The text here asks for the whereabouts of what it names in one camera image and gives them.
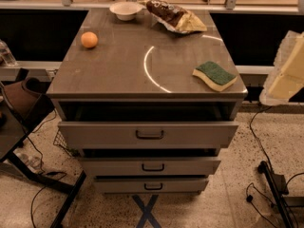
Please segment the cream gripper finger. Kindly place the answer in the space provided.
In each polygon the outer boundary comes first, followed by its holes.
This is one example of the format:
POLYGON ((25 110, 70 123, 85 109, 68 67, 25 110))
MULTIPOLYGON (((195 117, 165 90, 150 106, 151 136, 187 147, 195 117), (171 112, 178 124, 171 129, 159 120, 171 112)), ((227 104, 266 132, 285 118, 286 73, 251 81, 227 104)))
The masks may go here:
POLYGON ((282 75, 304 79, 304 33, 287 32, 279 45, 274 65, 282 75))
POLYGON ((286 105, 303 87, 303 79, 283 74, 276 77, 269 75, 259 95, 259 101, 267 106, 286 105))

